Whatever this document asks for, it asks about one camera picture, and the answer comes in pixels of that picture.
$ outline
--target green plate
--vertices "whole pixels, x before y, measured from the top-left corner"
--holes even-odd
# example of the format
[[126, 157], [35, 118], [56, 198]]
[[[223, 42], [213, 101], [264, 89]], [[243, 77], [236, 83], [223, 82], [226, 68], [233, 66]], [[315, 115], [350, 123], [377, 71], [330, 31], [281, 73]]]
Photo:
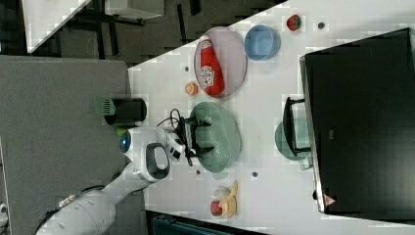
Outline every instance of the green plate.
[[200, 147], [214, 147], [199, 157], [201, 165], [210, 172], [220, 172], [238, 158], [242, 142], [236, 121], [231, 112], [210, 102], [195, 106], [190, 117], [205, 120], [211, 126], [201, 126], [195, 131]]

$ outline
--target blue bowl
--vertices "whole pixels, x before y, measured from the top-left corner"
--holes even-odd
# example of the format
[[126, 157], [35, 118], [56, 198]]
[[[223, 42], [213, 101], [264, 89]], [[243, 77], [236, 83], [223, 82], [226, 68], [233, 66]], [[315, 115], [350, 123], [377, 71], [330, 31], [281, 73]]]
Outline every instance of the blue bowl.
[[245, 37], [245, 53], [254, 61], [273, 58], [280, 50], [280, 35], [265, 25], [254, 26]]

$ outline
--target red sticker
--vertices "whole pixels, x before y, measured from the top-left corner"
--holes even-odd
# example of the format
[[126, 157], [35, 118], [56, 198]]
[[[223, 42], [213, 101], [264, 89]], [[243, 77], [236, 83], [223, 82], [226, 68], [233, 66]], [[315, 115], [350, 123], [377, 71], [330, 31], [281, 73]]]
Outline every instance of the red sticker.
[[329, 207], [330, 205], [334, 204], [336, 202], [336, 200], [330, 198], [327, 195], [323, 195], [324, 196], [324, 204], [326, 205], [326, 207]]

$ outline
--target black mug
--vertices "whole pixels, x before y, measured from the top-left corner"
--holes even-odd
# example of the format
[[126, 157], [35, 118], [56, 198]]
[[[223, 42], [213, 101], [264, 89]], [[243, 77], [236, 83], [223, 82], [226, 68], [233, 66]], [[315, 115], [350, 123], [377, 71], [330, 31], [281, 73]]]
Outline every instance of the black mug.
[[109, 125], [134, 124], [136, 121], [143, 121], [147, 116], [147, 106], [141, 98], [113, 99], [115, 114], [105, 116]]

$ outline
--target white table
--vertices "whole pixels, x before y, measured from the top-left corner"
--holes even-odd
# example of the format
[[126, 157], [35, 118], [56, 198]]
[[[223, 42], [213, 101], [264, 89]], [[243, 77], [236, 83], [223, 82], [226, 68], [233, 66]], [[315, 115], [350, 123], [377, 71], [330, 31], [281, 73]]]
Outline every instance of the white table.
[[22, 0], [27, 53], [32, 53], [91, 0]]
[[[298, 32], [285, 26], [292, 14], [302, 18]], [[322, 30], [317, 28], [320, 22], [326, 25]], [[173, 163], [167, 179], [145, 190], [146, 209], [266, 234], [413, 234], [414, 228], [407, 225], [318, 212], [311, 198], [312, 170], [301, 171], [282, 157], [274, 144], [274, 131], [282, 121], [286, 98], [302, 93], [300, 56], [407, 26], [415, 28], [415, 1], [291, 0], [229, 28], [243, 38], [256, 24], [279, 31], [281, 50], [267, 62], [249, 61], [246, 80], [228, 100], [212, 99], [203, 91], [192, 99], [184, 92], [185, 84], [195, 81], [197, 42], [129, 70], [132, 93], [148, 101], [148, 118], [143, 124], [156, 125], [174, 108], [188, 117], [196, 103], [212, 101], [233, 112], [243, 139], [243, 151], [225, 179], [215, 180], [199, 164], [189, 167], [182, 159]], [[219, 185], [231, 186], [235, 179], [240, 186], [236, 216], [213, 217], [209, 212], [213, 191]]]

